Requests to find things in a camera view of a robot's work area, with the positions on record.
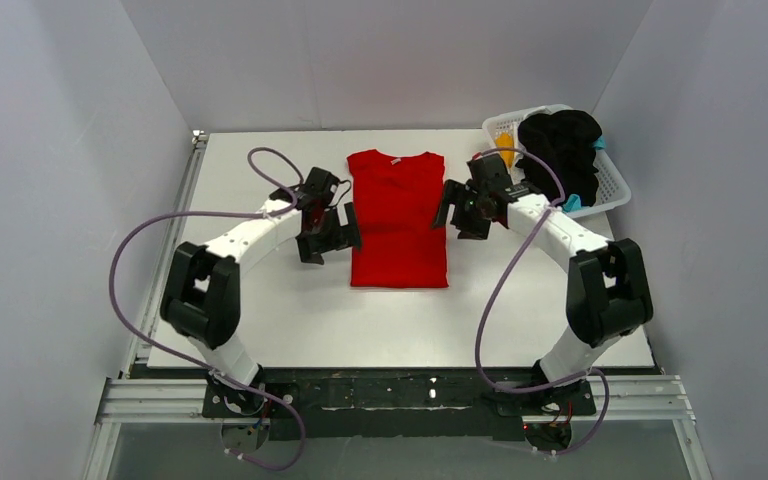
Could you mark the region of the yellow garment in basket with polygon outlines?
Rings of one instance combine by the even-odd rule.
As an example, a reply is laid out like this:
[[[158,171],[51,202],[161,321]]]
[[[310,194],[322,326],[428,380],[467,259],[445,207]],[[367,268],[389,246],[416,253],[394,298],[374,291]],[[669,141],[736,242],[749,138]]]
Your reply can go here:
[[[495,145],[499,148],[498,154],[510,169],[516,160],[516,152],[513,150],[515,142],[508,132],[500,133],[495,138]]]

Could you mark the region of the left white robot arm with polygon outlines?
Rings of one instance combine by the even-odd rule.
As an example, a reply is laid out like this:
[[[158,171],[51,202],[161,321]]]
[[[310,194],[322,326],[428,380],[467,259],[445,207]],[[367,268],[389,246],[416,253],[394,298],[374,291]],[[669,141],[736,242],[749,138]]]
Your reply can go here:
[[[323,264],[323,254],[359,249],[352,203],[342,224],[333,199],[343,180],[314,167],[290,192],[278,189],[263,215],[238,224],[204,244],[176,247],[160,305],[160,317],[187,338],[204,361],[227,378],[264,389],[262,367],[247,352],[238,331],[243,275],[280,244],[294,239],[301,262]]]

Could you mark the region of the aluminium frame rail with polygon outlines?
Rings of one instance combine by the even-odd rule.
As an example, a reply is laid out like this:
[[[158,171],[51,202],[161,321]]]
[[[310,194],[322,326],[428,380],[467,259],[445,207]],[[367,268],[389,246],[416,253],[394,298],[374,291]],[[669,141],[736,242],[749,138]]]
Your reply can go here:
[[[128,227],[186,208],[250,211],[268,184],[246,160],[288,178],[290,159],[302,169],[319,166],[346,175],[346,159],[378,149],[394,156],[430,151],[442,155],[449,174],[462,175],[469,155],[483,147],[481,132],[372,130],[214,134],[203,154],[182,168],[141,167]],[[426,367],[474,369],[480,314],[493,286],[522,239],[496,230],[486,242],[451,240],[446,289],[353,289],[350,256],[330,254],[324,266],[299,262],[286,242],[268,254],[242,283],[246,348],[273,372],[297,367]],[[522,367],[546,353],[564,329],[561,269],[530,250],[493,308],[483,347],[492,366]],[[111,478],[258,479],[267,472],[224,455],[218,425],[195,415],[188,363],[171,353],[141,352],[155,376],[173,387],[146,394],[134,420],[116,415],[117,451]],[[342,434],[307,443],[291,479],[707,479],[710,469],[684,387],[676,376],[654,371],[643,332],[620,341],[601,359],[610,371],[608,414],[595,437],[557,460],[531,453],[522,439],[480,437],[390,438]]]

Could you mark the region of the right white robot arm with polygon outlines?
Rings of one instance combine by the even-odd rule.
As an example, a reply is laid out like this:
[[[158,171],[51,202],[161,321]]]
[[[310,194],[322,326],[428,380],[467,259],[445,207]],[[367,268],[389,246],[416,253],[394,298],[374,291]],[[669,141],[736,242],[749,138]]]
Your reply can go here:
[[[433,228],[451,224],[461,239],[484,240],[498,223],[525,235],[525,247],[542,250],[567,275],[567,326],[535,363],[531,385],[488,384],[499,399],[564,407],[608,348],[653,317],[641,249],[583,227],[532,183],[514,182],[497,150],[477,154],[467,166],[469,180],[444,182]]]

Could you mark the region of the red t-shirt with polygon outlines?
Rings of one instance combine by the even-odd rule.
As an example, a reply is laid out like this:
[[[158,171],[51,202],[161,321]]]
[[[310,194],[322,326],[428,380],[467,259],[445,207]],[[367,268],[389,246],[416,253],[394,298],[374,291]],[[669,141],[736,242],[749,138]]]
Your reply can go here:
[[[431,223],[442,197],[444,157],[378,150],[347,157],[362,248],[351,257],[353,288],[443,289],[448,283],[446,230]]]

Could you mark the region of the black garment in basket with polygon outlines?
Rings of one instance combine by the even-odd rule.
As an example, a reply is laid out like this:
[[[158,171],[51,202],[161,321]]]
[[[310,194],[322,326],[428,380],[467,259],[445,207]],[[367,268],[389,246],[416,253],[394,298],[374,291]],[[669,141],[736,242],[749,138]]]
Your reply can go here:
[[[519,123],[517,135],[524,150],[551,168],[568,196],[577,195],[584,207],[595,204],[599,180],[593,144],[602,129],[590,114],[572,109],[535,113]]]

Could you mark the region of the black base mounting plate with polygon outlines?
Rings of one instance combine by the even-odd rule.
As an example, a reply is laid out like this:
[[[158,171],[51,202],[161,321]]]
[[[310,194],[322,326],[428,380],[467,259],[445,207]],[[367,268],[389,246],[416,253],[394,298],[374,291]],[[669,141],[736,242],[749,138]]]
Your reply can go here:
[[[471,368],[268,368],[238,393],[204,371],[142,376],[115,393],[117,413],[139,420],[230,420],[277,441],[308,438],[485,437],[517,441],[531,430],[567,443],[574,420],[594,418],[596,377],[530,394],[505,393]]]

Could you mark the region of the white plastic laundry basket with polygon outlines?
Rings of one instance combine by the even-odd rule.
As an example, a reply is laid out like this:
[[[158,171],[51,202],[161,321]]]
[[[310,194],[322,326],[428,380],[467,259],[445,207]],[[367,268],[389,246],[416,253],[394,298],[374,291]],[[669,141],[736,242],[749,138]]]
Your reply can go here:
[[[490,147],[495,147],[497,138],[507,133],[514,141],[514,146],[523,149],[516,136],[516,130],[521,121],[534,114],[553,114],[563,110],[573,110],[573,107],[565,104],[549,104],[506,112],[485,119],[481,128]],[[631,190],[627,182],[604,149],[596,150],[594,166],[597,169],[595,176],[599,182],[595,201],[592,205],[582,205],[580,209],[569,212],[568,215],[571,218],[578,219],[607,212],[628,203],[631,199]]]

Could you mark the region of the teal garment in basket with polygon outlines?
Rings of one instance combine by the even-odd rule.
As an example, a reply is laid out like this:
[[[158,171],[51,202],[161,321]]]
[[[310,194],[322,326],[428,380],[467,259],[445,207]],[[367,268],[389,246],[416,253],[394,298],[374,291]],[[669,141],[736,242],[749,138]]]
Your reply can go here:
[[[578,149],[567,161],[569,189],[566,202],[562,206],[565,213],[580,211],[595,203],[599,188],[596,174],[599,169],[595,167],[594,162],[596,153],[604,149],[605,141],[600,136],[590,146]]]

